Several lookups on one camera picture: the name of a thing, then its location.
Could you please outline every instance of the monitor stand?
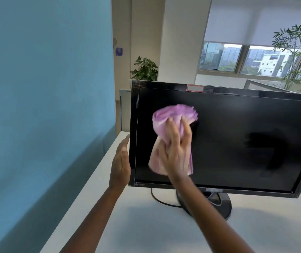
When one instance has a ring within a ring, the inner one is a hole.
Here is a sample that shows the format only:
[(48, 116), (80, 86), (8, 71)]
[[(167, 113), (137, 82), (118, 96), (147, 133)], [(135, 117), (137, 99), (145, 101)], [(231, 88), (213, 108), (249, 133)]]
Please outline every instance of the monitor stand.
[[(230, 217), (230, 213), (232, 212), (232, 202), (230, 201), (228, 194), (209, 193), (209, 192), (202, 192), (202, 193), (207, 198), (207, 200), (210, 201), (210, 203), (214, 206), (214, 208), (216, 208), (216, 210), (222, 215), (222, 217), (224, 217), (225, 220), (227, 220)], [(176, 191), (176, 196), (182, 208), (191, 216), (189, 210), (187, 209), (178, 191)]]

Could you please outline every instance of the cleaning cloth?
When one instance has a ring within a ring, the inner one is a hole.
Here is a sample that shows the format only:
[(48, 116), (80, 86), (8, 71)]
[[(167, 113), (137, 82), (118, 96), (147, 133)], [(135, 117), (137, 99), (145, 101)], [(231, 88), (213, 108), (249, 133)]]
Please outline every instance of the cleaning cloth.
[[(186, 106), (186, 105), (176, 105), (176, 106), (167, 106), (165, 108), (157, 110), (153, 114), (153, 129), (155, 133), (158, 135), (152, 153), (150, 154), (149, 158), (149, 168), (160, 175), (168, 175), (160, 158), (159, 155), (156, 153), (156, 149), (158, 148), (159, 143), (161, 140), (165, 142), (168, 146), (170, 144), (170, 138), (166, 135), (166, 121), (168, 118), (172, 118), (174, 124), (177, 126), (180, 136), (183, 136), (183, 125), (181, 123), (181, 117), (184, 116), (186, 121), (191, 124), (192, 122), (197, 120), (197, 112), (194, 110), (193, 106)], [(187, 174), (193, 174), (193, 161), (192, 155), (190, 153), (190, 161), (189, 166), (187, 169)]]

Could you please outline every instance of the white desk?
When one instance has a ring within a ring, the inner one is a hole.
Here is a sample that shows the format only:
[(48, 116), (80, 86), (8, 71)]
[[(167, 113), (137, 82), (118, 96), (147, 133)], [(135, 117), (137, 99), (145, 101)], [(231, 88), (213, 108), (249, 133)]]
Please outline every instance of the white desk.
[[(121, 132), (69, 208), (41, 253), (59, 252), (108, 186)], [(159, 199), (177, 204), (174, 190), (154, 189)], [(301, 252), (299, 199), (229, 195), (228, 223), (257, 252)], [(127, 187), (119, 198), (98, 252), (211, 252), (195, 221), (183, 209), (156, 202), (149, 188)]]

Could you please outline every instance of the computer monitor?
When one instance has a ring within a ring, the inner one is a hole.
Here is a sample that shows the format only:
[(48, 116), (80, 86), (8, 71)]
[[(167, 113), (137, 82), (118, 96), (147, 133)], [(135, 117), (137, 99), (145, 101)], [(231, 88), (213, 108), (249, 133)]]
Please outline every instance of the computer monitor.
[(148, 167), (157, 138), (152, 115), (193, 106), (193, 182), (203, 192), (298, 198), (301, 192), (301, 94), (214, 86), (132, 82), (130, 186), (169, 188)]

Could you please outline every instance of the hand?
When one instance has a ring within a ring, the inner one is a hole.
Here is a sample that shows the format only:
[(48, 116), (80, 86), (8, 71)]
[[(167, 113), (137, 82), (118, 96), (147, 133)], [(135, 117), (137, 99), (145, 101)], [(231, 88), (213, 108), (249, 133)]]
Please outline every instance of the hand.
[(189, 168), (192, 131), (184, 117), (181, 118), (184, 135), (180, 138), (180, 132), (173, 120), (169, 118), (166, 122), (166, 133), (170, 138), (169, 146), (161, 140), (158, 146), (160, 159), (168, 173), (172, 183), (187, 177)]
[(112, 189), (119, 194), (121, 194), (126, 185), (128, 185), (131, 176), (131, 166), (127, 152), (129, 137), (130, 136), (127, 135), (116, 149), (109, 178), (109, 189)]

